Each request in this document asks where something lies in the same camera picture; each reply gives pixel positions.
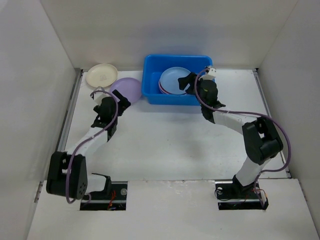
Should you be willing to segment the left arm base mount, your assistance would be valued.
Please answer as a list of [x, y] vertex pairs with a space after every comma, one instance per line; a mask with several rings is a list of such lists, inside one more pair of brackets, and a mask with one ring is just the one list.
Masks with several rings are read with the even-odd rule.
[[110, 193], [91, 192], [80, 202], [80, 211], [125, 211], [127, 205], [128, 182], [113, 181]]

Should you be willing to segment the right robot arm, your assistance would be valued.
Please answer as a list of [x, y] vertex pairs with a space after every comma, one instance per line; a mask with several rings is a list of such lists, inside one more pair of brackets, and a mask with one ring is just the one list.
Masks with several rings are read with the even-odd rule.
[[209, 122], [227, 127], [243, 136], [246, 159], [227, 187], [218, 187], [217, 195], [226, 194], [229, 199], [242, 198], [255, 188], [258, 177], [266, 164], [283, 150], [283, 142], [275, 122], [267, 115], [229, 110], [218, 99], [214, 79], [217, 70], [206, 67], [199, 73], [191, 72], [178, 78], [178, 87], [198, 100], [202, 116]]

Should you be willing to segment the blue plate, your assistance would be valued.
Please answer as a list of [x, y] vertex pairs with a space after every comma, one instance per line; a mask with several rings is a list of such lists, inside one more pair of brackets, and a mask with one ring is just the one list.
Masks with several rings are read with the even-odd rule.
[[185, 88], [180, 90], [179, 78], [188, 76], [191, 72], [183, 67], [171, 67], [166, 69], [160, 76], [158, 86], [163, 94], [186, 95]]

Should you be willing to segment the pink plate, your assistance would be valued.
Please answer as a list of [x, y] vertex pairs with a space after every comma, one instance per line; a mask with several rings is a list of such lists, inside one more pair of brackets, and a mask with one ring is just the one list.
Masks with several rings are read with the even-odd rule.
[[179, 89], [179, 83], [177, 80], [160, 80], [158, 82], [158, 87], [160, 92], [166, 95], [186, 95], [184, 91]]

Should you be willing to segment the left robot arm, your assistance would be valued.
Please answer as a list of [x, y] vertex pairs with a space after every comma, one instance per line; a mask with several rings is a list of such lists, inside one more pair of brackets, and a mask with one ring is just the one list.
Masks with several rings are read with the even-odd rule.
[[129, 100], [118, 90], [107, 92], [102, 88], [90, 96], [101, 94], [93, 110], [97, 116], [89, 131], [76, 144], [65, 151], [55, 151], [51, 158], [46, 182], [48, 194], [65, 197], [69, 204], [85, 195], [107, 198], [112, 194], [110, 176], [89, 173], [90, 157], [106, 144], [117, 130], [118, 117], [131, 106]]

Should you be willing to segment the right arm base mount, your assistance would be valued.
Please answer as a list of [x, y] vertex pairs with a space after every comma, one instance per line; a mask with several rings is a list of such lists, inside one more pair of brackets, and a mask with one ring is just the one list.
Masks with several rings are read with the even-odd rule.
[[269, 207], [269, 199], [264, 189], [256, 184], [244, 191], [237, 191], [236, 186], [230, 181], [216, 181], [214, 195], [217, 199], [219, 210], [262, 210]]

